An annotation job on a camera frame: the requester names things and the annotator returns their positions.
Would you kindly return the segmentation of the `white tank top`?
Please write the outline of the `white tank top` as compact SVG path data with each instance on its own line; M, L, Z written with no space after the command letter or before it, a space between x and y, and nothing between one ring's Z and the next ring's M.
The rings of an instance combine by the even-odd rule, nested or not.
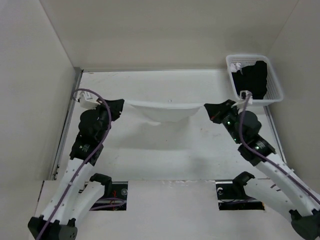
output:
M177 123L194 116L204 103L173 103L125 99L135 115L155 123Z

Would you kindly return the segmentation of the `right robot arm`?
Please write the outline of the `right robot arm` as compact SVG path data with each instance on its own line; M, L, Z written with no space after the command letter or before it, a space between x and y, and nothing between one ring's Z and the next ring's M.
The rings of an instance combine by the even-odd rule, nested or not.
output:
M276 153L259 131L261 122L255 113L239 110L238 103L206 103L210 121L222 124L236 144L240 155L265 174L271 184L260 182L244 171L232 180L232 192L238 198L251 197L273 209L290 222L293 230L304 240L320 236L320 195L305 184Z

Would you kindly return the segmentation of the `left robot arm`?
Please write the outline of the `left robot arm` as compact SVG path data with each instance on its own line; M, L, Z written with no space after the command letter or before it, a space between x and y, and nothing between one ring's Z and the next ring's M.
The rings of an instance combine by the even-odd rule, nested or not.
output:
M111 123L120 118L124 99L90 100L81 106L78 134L64 175L52 199L28 222L36 240L74 240L81 221L95 202L112 195L111 177L94 172Z

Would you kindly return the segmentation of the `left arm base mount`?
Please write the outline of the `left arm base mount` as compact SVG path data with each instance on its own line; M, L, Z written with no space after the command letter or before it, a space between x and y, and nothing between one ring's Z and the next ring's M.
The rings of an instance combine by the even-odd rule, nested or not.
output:
M128 198L127 181L112 182L109 190L105 189L104 194L90 208L91 211L126 211Z

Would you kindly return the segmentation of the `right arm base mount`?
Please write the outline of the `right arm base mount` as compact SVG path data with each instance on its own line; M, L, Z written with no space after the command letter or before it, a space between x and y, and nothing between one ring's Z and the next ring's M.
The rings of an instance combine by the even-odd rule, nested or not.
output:
M231 181L217 181L215 187L221 211L265 210L262 202L238 192Z

